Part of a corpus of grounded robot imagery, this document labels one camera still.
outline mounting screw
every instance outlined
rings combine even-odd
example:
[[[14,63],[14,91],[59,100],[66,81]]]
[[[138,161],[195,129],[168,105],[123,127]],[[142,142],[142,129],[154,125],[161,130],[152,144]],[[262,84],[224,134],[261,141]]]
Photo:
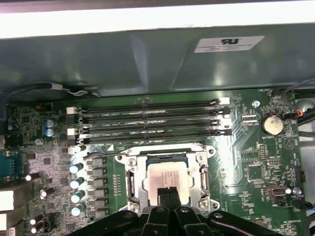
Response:
[[[133,204],[130,206],[130,210],[133,211],[134,213],[138,213],[139,212],[139,206]]]
[[[136,165],[136,160],[133,159],[133,158],[130,158],[130,159],[128,160],[128,165],[129,165],[129,166],[135,166],[135,165]]]
[[[252,102],[252,106],[253,106],[254,108],[257,108],[257,107],[260,106],[260,102],[257,101],[257,100],[255,100],[255,101]]]
[[[189,209],[188,209],[187,207],[183,207],[183,208],[181,208],[181,212],[186,213],[186,212],[188,212],[188,211],[189,211]]]
[[[213,215],[215,218],[223,218],[223,215],[221,213],[214,213]]]
[[[206,208],[206,207],[208,207],[208,205],[209,205],[209,202],[208,202],[207,199],[202,199],[202,200],[200,201],[200,207],[201,207],[201,208]]]

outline capacitor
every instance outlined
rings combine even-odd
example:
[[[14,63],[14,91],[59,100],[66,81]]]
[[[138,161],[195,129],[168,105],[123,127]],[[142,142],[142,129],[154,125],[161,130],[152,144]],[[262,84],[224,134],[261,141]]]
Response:
[[[47,128],[54,128],[57,126],[57,122],[55,121],[55,119],[48,119],[45,121],[45,126]]]
[[[26,181],[32,181],[32,180],[35,180],[35,179],[38,179],[40,178],[40,174],[37,172],[37,173],[32,173],[32,174],[29,174],[27,176],[25,176],[25,180]]]
[[[19,129],[19,127],[16,125],[16,124],[10,124],[10,125],[8,125],[8,130],[9,131],[16,131],[16,130],[18,130]]]
[[[33,228],[31,228],[31,233],[32,234],[36,234],[38,231],[41,230],[41,228],[43,228],[44,223],[42,221],[39,221]]]
[[[36,225],[39,221],[41,221],[44,218],[43,214],[38,214],[33,219],[30,220],[31,225]]]
[[[18,122],[18,119],[16,119],[15,117],[9,117],[8,118],[8,123],[16,124],[17,122]]]
[[[50,188],[48,188],[48,189],[42,191],[42,192],[40,193],[40,195],[41,195],[41,197],[46,198],[48,195],[50,195],[50,194],[52,194],[52,193],[54,193],[54,192],[55,192],[55,189],[54,189],[53,187],[50,187]]]
[[[69,171],[72,174],[76,174],[78,171],[82,170],[84,165],[82,163],[78,163],[75,165],[70,166]]]
[[[56,129],[51,129],[51,128],[49,128],[49,129],[46,129],[45,135],[46,135],[47,137],[55,137],[55,136],[58,135],[58,131],[57,131]]]
[[[75,152],[81,152],[81,151],[84,151],[85,149],[87,149],[87,146],[85,146],[85,145],[77,145],[77,146],[75,146],[74,151]]]
[[[77,189],[83,182],[84,178],[82,177],[76,178],[75,180],[71,181],[70,187],[73,189]]]
[[[75,205],[74,208],[72,208],[71,213],[73,216],[78,216],[84,210],[84,208],[85,206],[83,205],[83,203],[79,203]]]
[[[42,139],[35,139],[35,144],[36,145],[42,145],[44,141]]]
[[[302,190],[298,187],[294,187],[292,190],[292,193],[296,196],[301,195],[302,194]]]
[[[74,195],[71,196],[71,201],[73,203],[78,203],[85,195],[84,190],[77,191]]]

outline wire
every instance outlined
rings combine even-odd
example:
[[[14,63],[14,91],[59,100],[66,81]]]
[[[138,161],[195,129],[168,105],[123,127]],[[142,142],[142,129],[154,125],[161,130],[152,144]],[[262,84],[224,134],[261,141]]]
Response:
[[[84,94],[90,93],[89,91],[85,89],[81,89],[80,87],[77,87],[77,86],[65,86],[62,84],[55,84],[55,83],[38,83],[38,84],[15,87],[14,89],[5,91],[2,95],[4,96],[5,100],[10,100],[11,97],[24,93],[24,92],[29,92],[29,91],[34,91],[34,90],[44,90],[44,89],[62,90],[62,91],[68,92],[69,94],[73,96],[82,96]],[[99,97],[99,95],[95,92],[92,92],[91,94]]]
[[[306,79],[306,80],[303,80],[299,83],[296,83],[290,87],[288,87],[281,95],[281,100],[291,109],[293,109],[297,115],[299,117],[302,117],[303,116],[303,112],[301,112],[300,110],[298,110],[295,106],[293,106],[287,99],[286,99],[286,95],[288,92],[292,91],[293,89],[299,87],[299,86],[302,86],[302,85],[305,85],[305,84],[308,84],[310,82],[314,82],[315,81],[315,77],[312,77],[312,78],[309,78],[309,79]]]
[[[315,132],[299,131],[299,136],[301,136],[301,137],[315,138]]]

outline chip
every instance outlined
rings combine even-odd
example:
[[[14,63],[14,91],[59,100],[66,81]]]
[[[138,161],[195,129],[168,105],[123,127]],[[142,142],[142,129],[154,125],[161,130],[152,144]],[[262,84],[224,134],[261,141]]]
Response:
[[[60,184],[68,185],[68,178],[67,177],[60,178]]]
[[[192,177],[187,173],[186,163],[162,162],[148,166],[147,178],[143,182],[148,192],[150,205],[158,204],[158,188],[176,187],[183,205],[189,203],[189,189],[193,186]]]
[[[50,158],[44,158],[43,163],[44,165],[50,165]]]
[[[55,208],[55,204],[54,203],[48,203],[47,204],[47,208],[48,209],[54,209]]]
[[[74,230],[75,229],[75,222],[73,223],[66,223],[67,230]]]

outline sticker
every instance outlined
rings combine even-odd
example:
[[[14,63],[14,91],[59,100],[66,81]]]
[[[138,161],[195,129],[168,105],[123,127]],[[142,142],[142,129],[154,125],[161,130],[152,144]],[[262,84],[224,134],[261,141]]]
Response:
[[[248,51],[264,37],[202,38],[195,49],[195,53]]]

